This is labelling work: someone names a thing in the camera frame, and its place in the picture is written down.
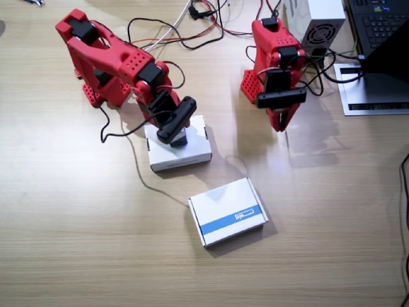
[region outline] box label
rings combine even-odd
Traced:
[[[243,221],[244,219],[248,219],[249,217],[253,217],[258,214],[261,214],[261,209],[259,205],[255,205],[253,207],[249,207],[247,209],[230,214],[229,216],[222,217],[221,219],[217,219],[213,222],[204,224],[200,226],[200,229],[203,235],[207,235],[208,233]]]

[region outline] red robot arm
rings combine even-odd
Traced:
[[[241,90],[257,107],[266,108],[272,127],[284,131],[306,92],[295,87],[301,78],[305,52],[281,19],[252,23],[257,55],[244,73]]]
[[[103,101],[120,107],[132,90],[145,119],[164,107],[175,111],[174,117],[179,116],[168,126],[172,131],[166,132],[167,136],[161,139],[158,135],[164,143],[170,141],[176,130],[180,131],[181,124],[189,126],[196,101],[185,97],[181,106],[164,62],[155,63],[152,55],[119,39],[101,23],[89,21],[80,10],[72,11],[56,29],[68,47],[77,77],[85,81],[83,90],[93,107],[99,107]],[[159,116],[151,120],[161,130],[165,122],[169,120],[160,122]]]

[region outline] black laptop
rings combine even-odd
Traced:
[[[366,72],[407,72],[409,0],[348,0]]]

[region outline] laptop keyboard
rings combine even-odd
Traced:
[[[374,15],[362,18],[372,49],[378,48],[408,19],[407,15]]]

